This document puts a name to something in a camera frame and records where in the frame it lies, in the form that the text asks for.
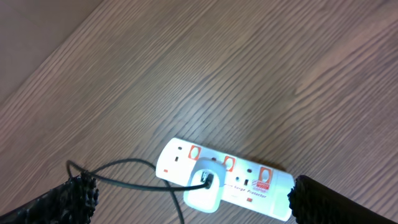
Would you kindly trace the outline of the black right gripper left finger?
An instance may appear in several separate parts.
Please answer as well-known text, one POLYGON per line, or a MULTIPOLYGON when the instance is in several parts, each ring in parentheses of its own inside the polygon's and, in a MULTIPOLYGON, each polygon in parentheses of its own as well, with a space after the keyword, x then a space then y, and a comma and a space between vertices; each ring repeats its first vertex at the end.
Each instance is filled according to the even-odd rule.
POLYGON ((96 179, 82 173, 1 215, 1 224, 90 224, 98 197, 96 179))

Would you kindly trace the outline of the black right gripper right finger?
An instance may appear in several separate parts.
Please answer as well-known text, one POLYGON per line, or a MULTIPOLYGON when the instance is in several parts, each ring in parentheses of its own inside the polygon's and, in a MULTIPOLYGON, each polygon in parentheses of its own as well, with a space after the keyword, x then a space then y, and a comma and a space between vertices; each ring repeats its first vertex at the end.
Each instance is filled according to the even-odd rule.
POLYGON ((300 175, 288 194, 298 224, 396 224, 306 175, 300 175))

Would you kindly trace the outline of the white charger plug adapter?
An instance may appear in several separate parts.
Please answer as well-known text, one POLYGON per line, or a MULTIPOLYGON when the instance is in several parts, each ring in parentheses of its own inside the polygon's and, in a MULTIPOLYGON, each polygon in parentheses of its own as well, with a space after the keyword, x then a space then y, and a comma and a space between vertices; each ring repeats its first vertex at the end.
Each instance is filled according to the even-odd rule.
POLYGON ((214 213, 221 202, 225 178, 225 165, 209 158, 200 158, 193 167, 188 186, 201 185, 202 188, 185 191, 184 202, 195 210, 214 213))

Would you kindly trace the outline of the white power strip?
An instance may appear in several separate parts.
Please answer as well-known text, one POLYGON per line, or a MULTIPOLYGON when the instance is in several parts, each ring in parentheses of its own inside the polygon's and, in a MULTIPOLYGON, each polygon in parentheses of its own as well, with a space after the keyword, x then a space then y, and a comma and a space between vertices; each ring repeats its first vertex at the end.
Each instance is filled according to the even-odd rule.
POLYGON ((292 214, 291 174, 183 139, 166 144, 155 174, 183 187, 209 181, 208 187, 183 194, 183 201, 201 212, 213 213, 225 201, 284 222, 292 214))

